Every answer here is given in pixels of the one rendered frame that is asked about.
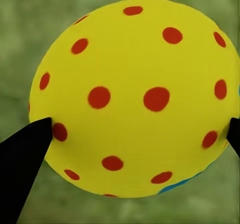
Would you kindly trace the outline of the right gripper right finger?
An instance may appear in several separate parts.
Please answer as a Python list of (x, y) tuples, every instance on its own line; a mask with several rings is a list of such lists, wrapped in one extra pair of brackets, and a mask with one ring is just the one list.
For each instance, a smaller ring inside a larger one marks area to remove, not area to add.
[(227, 140), (240, 157), (240, 119), (234, 117), (231, 118)]

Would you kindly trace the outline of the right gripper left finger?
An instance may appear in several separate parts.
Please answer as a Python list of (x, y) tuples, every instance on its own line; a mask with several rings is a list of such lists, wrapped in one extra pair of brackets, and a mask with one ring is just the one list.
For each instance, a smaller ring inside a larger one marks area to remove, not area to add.
[(0, 224), (17, 224), (52, 138), (47, 117), (0, 143)]

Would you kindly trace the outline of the easter egg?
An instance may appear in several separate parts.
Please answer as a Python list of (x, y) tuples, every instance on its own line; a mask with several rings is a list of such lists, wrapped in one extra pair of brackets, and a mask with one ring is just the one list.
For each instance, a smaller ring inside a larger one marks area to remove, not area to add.
[(81, 17), (44, 55), (29, 123), (51, 118), (45, 155), (91, 193), (148, 197), (205, 171), (240, 119), (240, 58), (200, 11), (122, 0)]

